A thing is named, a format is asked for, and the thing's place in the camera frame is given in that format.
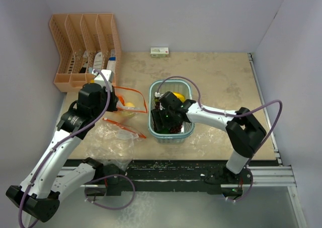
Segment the yellow apple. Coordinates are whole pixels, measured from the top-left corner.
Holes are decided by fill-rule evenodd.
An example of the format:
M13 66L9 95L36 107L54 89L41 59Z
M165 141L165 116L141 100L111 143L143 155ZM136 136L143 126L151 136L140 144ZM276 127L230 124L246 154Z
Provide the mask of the yellow apple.
M136 109L135 105L131 102L126 102L124 107L126 110L135 110Z

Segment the green lime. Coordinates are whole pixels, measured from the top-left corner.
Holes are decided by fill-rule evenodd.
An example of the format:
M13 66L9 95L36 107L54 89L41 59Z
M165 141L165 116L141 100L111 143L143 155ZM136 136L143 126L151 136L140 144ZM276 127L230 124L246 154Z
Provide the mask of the green lime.
M171 129L170 128L164 128L163 130L160 131L160 134L171 134Z

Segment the clear zip top bag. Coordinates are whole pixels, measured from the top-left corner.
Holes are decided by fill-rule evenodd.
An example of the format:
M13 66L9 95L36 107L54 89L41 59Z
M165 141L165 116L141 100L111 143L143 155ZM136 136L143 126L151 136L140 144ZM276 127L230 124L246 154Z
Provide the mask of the clear zip top bag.
M117 115L123 118L131 118L136 114L147 114L147 104L143 94L132 88L114 87L118 97Z

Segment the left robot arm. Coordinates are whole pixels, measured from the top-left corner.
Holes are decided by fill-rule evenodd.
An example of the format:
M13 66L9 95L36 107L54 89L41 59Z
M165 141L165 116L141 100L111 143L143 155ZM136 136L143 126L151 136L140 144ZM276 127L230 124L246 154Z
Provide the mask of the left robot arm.
M20 227L24 227L23 213L35 221L47 222L61 202L80 185L102 181L103 164L92 158L86 158L62 178L58 173L105 112L117 110L117 102L110 82L89 83L80 89L78 99L61 116L52 141L35 168L20 185L11 185L6 191L6 196L19 209Z

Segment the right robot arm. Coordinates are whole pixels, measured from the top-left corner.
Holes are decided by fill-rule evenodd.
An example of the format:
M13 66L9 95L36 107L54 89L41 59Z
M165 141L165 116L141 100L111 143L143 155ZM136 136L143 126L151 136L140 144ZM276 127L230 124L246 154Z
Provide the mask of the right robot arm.
M260 148L267 134L247 108L242 107L237 111L210 108L206 111L196 101L181 101L169 91L164 94L156 92L154 99L156 107L151 111L151 117L156 132L174 130L182 124L199 123L227 133L233 152L223 175L229 183L236 183L242 177L242 169Z

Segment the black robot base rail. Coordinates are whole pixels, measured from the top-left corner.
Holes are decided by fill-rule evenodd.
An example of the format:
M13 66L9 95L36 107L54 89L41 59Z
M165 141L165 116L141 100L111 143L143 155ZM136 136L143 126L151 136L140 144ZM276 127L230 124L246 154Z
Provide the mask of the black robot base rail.
M243 188L251 184L255 168L276 167L277 161L251 161L250 167L234 175L225 168L224 161L212 160L133 160L126 170L116 165L99 165L94 178L106 180L87 183L107 196L122 192L203 192L210 195L240 197Z

